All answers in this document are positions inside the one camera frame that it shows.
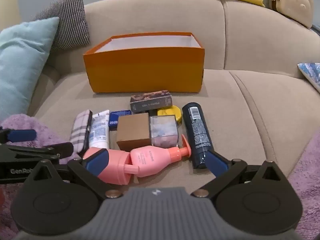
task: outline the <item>white tube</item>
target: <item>white tube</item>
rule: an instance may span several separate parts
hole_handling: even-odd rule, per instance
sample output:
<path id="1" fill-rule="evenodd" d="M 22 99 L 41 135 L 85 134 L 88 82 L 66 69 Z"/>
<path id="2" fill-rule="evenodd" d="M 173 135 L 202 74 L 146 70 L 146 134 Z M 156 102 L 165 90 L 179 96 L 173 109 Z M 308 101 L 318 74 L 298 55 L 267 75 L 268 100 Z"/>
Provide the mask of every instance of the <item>white tube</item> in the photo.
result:
<path id="1" fill-rule="evenodd" d="M 92 116 L 89 147 L 109 149 L 109 110 Z"/>

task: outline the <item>small box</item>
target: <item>small box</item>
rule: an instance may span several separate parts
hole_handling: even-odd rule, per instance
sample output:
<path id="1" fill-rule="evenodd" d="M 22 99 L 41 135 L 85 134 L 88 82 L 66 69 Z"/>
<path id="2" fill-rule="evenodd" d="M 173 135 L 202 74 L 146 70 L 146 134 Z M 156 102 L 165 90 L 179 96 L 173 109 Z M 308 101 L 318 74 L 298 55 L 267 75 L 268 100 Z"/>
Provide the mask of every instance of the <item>small box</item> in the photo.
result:
<path id="1" fill-rule="evenodd" d="M 116 142 L 126 152 L 151 145 L 149 114 L 119 116 Z"/>
<path id="2" fill-rule="evenodd" d="M 179 139 L 175 115 L 150 117 L 151 143 L 160 148 L 176 147 Z"/>
<path id="3" fill-rule="evenodd" d="M 109 130 L 116 130 L 118 126 L 119 116 L 131 114 L 130 110 L 114 111 L 109 116 Z"/>
<path id="4" fill-rule="evenodd" d="M 168 106 L 172 106 L 172 96 L 168 90 L 133 95 L 130 99 L 130 108 L 133 113 Z"/>

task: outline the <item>white handbag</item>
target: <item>white handbag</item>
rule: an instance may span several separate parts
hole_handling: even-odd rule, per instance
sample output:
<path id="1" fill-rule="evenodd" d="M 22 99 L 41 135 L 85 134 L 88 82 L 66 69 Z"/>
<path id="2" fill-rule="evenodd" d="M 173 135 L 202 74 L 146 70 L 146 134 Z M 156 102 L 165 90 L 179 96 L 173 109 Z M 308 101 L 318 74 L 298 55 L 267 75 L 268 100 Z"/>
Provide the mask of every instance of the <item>white handbag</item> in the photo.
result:
<path id="1" fill-rule="evenodd" d="M 270 0 L 270 9 L 311 28 L 313 0 Z"/>

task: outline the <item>yellow round container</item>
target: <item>yellow round container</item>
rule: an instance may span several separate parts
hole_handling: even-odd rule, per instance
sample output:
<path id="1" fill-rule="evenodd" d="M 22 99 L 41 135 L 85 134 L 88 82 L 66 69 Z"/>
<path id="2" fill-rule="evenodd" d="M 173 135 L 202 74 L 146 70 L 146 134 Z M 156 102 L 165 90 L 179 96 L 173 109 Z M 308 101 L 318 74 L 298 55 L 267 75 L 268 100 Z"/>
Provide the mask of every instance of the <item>yellow round container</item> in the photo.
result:
<path id="1" fill-rule="evenodd" d="M 158 109 L 158 115 L 175 115 L 177 123 L 181 122 L 181 110 L 177 106 L 170 106 L 170 107 L 164 107 Z"/>

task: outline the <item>plaid pouch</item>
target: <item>plaid pouch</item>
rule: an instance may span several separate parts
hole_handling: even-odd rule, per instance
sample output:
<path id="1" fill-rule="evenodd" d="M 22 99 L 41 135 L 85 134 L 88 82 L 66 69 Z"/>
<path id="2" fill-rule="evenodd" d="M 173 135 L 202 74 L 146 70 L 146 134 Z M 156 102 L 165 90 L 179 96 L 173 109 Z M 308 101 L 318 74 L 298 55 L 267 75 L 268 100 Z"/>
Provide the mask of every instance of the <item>plaid pouch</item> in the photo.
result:
<path id="1" fill-rule="evenodd" d="M 70 142 L 73 144 L 73 152 L 82 155 L 89 148 L 89 133 L 92 122 L 92 112 L 86 110 L 77 115 L 73 123 Z"/>

